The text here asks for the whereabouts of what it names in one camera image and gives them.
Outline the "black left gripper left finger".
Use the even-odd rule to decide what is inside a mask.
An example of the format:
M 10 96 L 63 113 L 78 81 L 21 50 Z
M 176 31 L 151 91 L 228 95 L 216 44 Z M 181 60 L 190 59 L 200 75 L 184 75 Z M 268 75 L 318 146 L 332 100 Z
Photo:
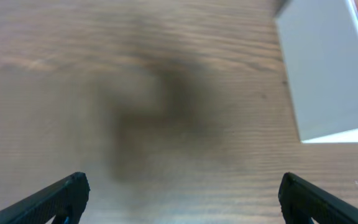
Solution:
M 78 224 L 89 200 L 83 172 L 75 172 L 0 211 L 0 224 Z

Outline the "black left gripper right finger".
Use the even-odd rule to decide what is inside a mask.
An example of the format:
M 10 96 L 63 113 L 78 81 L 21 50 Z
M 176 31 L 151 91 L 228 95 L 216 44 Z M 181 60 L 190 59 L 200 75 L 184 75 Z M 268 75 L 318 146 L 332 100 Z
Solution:
M 287 172 L 278 191 L 286 224 L 358 224 L 358 208 Z

